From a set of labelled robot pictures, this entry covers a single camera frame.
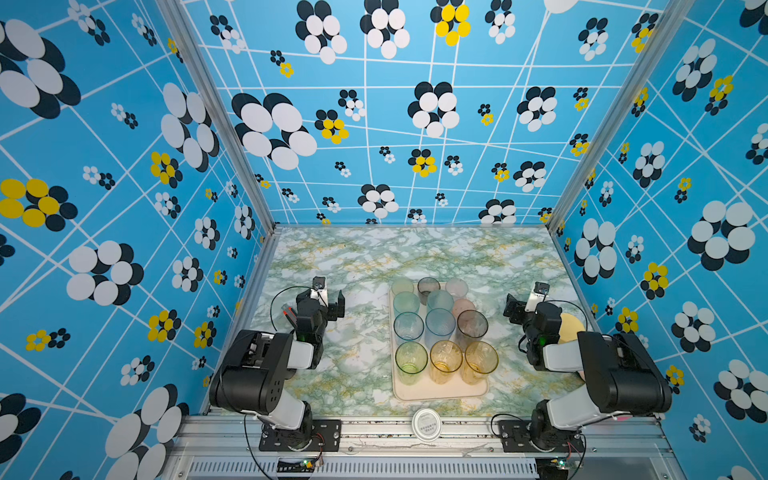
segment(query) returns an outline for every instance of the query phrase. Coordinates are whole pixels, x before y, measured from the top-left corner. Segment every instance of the beige tray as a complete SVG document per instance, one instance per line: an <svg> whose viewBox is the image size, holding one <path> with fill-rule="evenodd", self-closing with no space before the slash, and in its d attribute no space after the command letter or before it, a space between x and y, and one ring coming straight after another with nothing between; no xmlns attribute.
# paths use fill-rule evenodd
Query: beige tray
<svg viewBox="0 0 768 480"><path fill-rule="evenodd" d="M440 288L445 288L445 282L440 282ZM416 285L413 286L413 291L418 296ZM395 308L393 303L395 296L392 295L392 291L389 291L389 345L392 349L392 390L395 393L395 397L402 402L416 402L419 400L447 400L447 399L464 399L468 397L483 396L488 393L488 380L484 379L477 385L467 385L462 380L461 369L457 371L453 377L446 383L438 385L429 378L429 364L423 372L419 374L419 381L414 385L404 385L399 376L397 375L397 365L395 364L395 351L397 350L397 336L395 335ZM419 316L425 319L427 315L426 305L419 307ZM425 335L419 339L424 348L426 343L424 340Z"/></svg>

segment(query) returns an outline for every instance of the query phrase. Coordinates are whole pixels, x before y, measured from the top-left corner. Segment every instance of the metal mounting plate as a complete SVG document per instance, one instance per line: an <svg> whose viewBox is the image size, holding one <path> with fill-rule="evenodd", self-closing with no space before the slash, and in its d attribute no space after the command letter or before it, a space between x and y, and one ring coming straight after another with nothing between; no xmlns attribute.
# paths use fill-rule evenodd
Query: metal mounting plate
<svg viewBox="0 0 768 480"><path fill-rule="evenodd" d="M499 435L502 436L502 446L505 453L541 453L541 450L531 444L528 425L530 425L530 422L521 422L519 420L500 420L498 422ZM574 439L571 445L579 452L584 451L584 442L581 439ZM568 453L568 443L559 445L552 451Z"/></svg>
<svg viewBox="0 0 768 480"><path fill-rule="evenodd" d="M341 420L313 420L312 434L313 438L310 444L302 452L319 452L319 439L314 434L319 433L326 443L322 445L323 452L338 452L339 439L341 439ZM259 442L261 452L296 452L287 445L281 444L272 429L264 429Z"/></svg>

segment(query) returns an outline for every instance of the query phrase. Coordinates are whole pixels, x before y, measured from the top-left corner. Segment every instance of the blue wallpaper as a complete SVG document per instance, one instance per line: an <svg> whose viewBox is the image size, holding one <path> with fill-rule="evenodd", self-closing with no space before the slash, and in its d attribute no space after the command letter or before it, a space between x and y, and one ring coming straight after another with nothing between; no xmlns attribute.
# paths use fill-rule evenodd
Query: blue wallpaper
<svg viewBox="0 0 768 480"><path fill-rule="evenodd" d="M541 224L666 0L186 0L275 220Z"/></svg>
<svg viewBox="0 0 768 480"><path fill-rule="evenodd" d="M688 478L765 478L766 2L699 0L556 230L598 324L674 392Z"/></svg>
<svg viewBox="0 0 768 480"><path fill-rule="evenodd" d="M154 478L263 231L153 2L0 17L0 478Z"/></svg>

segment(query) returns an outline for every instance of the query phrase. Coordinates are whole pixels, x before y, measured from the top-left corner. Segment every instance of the clear cup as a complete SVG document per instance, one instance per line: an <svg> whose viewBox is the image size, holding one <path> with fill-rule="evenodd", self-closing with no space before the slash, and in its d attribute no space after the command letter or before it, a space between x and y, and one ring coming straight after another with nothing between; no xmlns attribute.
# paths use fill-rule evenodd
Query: clear cup
<svg viewBox="0 0 768 480"><path fill-rule="evenodd" d="M392 302L392 305L395 307L395 318L400 313L405 312L413 312L418 313L419 312L419 298L409 292L401 292L395 295L395 300Z"/></svg>
<svg viewBox="0 0 768 480"><path fill-rule="evenodd" d="M395 351L397 375L405 385L419 381L419 375L427 366L427 351L421 343L405 342Z"/></svg>
<svg viewBox="0 0 768 480"><path fill-rule="evenodd" d="M453 296L445 290L435 290L427 296L427 311L442 308L450 311L453 308Z"/></svg>
<svg viewBox="0 0 768 480"><path fill-rule="evenodd" d="M397 344L419 341L424 333L424 320L414 312L400 313L395 318L395 335Z"/></svg>
<svg viewBox="0 0 768 480"><path fill-rule="evenodd" d="M392 289L392 294L395 296L402 292L413 293L413 282L411 279L405 278L404 276L396 276L392 280L390 288Z"/></svg>
<svg viewBox="0 0 768 480"><path fill-rule="evenodd" d="M425 276L419 280L419 285L416 289L419 291L419 300L421 300L422 305L426 305L427 296L435 290L440 290L440 282L430 276Z"/></svg>
<svg viewBox="0 0 768 480"><path fill-rule="evenodd" d="M496 350L485 342L473 342L464 352L462 380L467 385L480 383L498 366Z"/></svg>
<svg viewBox="0 0 768 480"><path fill-rule="evenodd" d="M456 319L453 318L453 314L442 308L430 310L424 324L427 327L424 341L428 349L440 340L450 340L453 330L456 329Z"/></svg>
<svg viewBox="0 0 768 480"><path fill-rule="evenodd" d="M450 293L454 300L458 300L467 296L469 287L464 280L460 278L451 278L445 282L445 291Z"/></svg>
<svg viewBox="0 0 768 480"><path fill-rule="evenodd" d="M441 340L429 350L429 378L442 385L462 366L462 350L450 340Z"/></svg>
<svg viewBox="0 0 768 480"><path fill-rule="evenodd" d="M467 310L476 310L475 304L467 300L466 298L460 298L456 300L453 303L453 309L451 309L451 313L453 313L453 316L455 318L458 318L459 315L462 314L462 312L465 312Z"/></svg>
<svg viewBox="0 0 768 480"><path fill-rule="evenodd" d="M456 343L462 351L488 332L488 320L477 310L465 310L456 319Z"/></svg>

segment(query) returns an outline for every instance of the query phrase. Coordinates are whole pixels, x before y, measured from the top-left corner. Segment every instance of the marble tabletop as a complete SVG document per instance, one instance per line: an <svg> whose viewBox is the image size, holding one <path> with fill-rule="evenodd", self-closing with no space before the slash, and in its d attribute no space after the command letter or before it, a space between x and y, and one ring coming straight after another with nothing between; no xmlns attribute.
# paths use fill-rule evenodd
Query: marble tabletop
<svg viewBox="0 0 768 480"><path fill-rule="evenodd" d="M467 298L490 324L483 340L500 357L485 396L430 402L395 398L388 289L390 279L400 275L415 282L424 276L441 281L457 276L467 282ZM578 302L545 228L283 228L250 327L273 331L269 307L274 295L287 286L309 285L314 276L326 278L329 294L341 289L346 298L345 317L328 325L317 369L299 371L285 383L287 391L310 403L314 415L410 415L428 406L446 416L530 416L540 400L583 384L576 374L536 372L517 349L521 327L502 316L507 292L527 298L535 280L550 284L550 298ZM280 331L290 331L290 324L279 308L299 292L289 290L275 301ZM567 303L562 306L583 318Z"/></svg>

